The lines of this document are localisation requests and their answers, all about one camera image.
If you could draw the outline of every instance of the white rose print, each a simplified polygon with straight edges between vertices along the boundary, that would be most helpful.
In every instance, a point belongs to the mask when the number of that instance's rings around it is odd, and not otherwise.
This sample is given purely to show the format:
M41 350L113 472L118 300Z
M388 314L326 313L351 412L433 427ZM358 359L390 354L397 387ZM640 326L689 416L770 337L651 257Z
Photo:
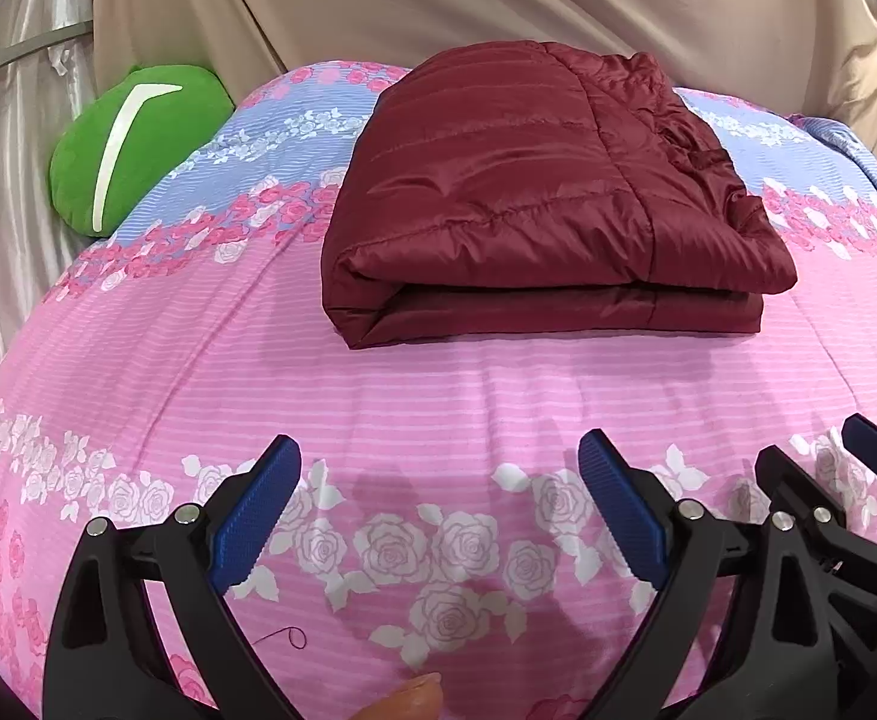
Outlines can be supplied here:
M65 452L62 454L62 467L67 466L72 461L84 463L85 447L91 436L78 436L70 430L65 431Z
M104 281L101 282L101 290L104 293L110 292L115 287L125 280L125 269L122 268L120 271L115 271L113 274L108 274L105 276Z
M115 522L134 522L137 505L142 497L137 482L120 473L108 486L108 511Z
M241 253L243 253L247 246L247 239L244 241L230 241L227 244L218 244L214 247L214 261L219 265L230 265L235 260L238 260L238 257L241 256Z
M531 488L535 522L552 535L562 552L574 557L574 576L579 584L587 584L598 574L601 555L579 536L595 514L595 504L576 472L560 469L529 478L519 466L502 463L492 479L508 493L524 493Z
M752 479L740 477L728 499L728 515L739 522L760 523L768 516L768 496Z
M433 581L422 587L411 606L411 630L382 625L368 640L400 650L402 660L418 670L432 651L454 652L488 635L493 616L504 618L505 632L513 642L528 629L523 605L509 603L501 590L478 595L460 584Z
M81 495L81 490L85 485L85 472L81 469L81 466L72 466L70 469L67 469L65 473L65 483L62 492L65 495L65 500L73 501L79 495Z
M552 592L555 589L555 549L532 541L515 541L508 548L502 579L522 601Z
M376 514L352 543L365 574L378 586L425 581L432 570L425 533L397 514Z
M852 514L855 507L862 508L861 522L867 528L877 515L877 498L869 494L875 474L845 449L839 428L833 426L811 442L795 435L790 444L800 455L814 461L816 479L838 495L845 512Z
M665 485L675 500L685 497L685 493L701 490L708 481L707 474L686 466L685 456L675 445L665 451L665 466L651 466L648 470L658 477L658 481Z
M142 525L155 525L164 522L171 511L171 499L175 490L161 479L152 479L148 471L139 474L139 482L144 487L142 500L139 501L137 522Z
M499 567L498 523L487 514L454 512L432 537L435 576L452 581L483 577Z
M348 166L345 165L343 167L331 167L329 170L324 170L319 177L319 186L326 187L333 185L341 186L341 182L345 180L345 173L348 172Z
M561 469L531 481L535 498L535 522L547 533L581 533L595 512L592 496L579 474Z

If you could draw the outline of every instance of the metal screw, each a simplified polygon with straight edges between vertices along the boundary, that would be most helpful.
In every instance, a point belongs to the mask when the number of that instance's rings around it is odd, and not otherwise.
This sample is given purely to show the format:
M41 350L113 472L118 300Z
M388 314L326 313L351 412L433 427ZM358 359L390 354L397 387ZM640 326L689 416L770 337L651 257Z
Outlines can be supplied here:
M104 517L96 517L85 526L85 533L89 536L101 536L108 530L108 520Z
M678 513L685 519L701 519L705 515L705 507L698 501L686 498L683 501L678 501Z
M201 517L201 509L197 504L183 504L175 510L175 522L179 525L190 525L198 517Z
M771 524L780 531L791 531L795 527L795 517L788 512L776 512L771 516Z

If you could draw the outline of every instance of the dark red jacket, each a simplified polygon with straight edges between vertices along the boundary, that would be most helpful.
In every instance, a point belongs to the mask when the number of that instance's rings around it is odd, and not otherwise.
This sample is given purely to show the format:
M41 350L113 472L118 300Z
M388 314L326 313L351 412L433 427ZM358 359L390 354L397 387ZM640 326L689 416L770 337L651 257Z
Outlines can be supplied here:
M322 251L350 347L592 328L753 333L795 264L654 59L432 57L382 93Z

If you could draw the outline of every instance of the bedsheet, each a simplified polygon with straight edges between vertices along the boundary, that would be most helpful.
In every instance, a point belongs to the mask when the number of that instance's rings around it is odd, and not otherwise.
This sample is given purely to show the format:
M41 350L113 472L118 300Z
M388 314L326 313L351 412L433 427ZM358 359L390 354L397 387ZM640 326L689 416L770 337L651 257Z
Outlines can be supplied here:
M278 433L300 443L303 478L227 598L305 717L346 717L424 671L442 673L449 717L585 706L652 597L576 474L591 428L675 497L752 520L765 512L752 464L777 443L877 541L877 480L838 432L855 410L877 422L877 171L854 136L680 90L797 262L757 336L350 351L321 309L321 241L355 135L404 72L331 62L262 87L14 342L0 367L0 673L32 709L83 524L203 502ZM154 590L182 689L209 700ZM701 675L710 619L679 693Z

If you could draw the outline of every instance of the folded puffer jacket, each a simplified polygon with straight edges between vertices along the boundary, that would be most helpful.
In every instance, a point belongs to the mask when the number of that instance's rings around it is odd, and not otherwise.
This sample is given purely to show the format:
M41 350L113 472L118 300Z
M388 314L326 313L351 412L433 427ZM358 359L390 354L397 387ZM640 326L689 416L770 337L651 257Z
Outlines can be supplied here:
M649 55L485 43L382 93L322 251L348 346L594 328L758 332L795 263Z

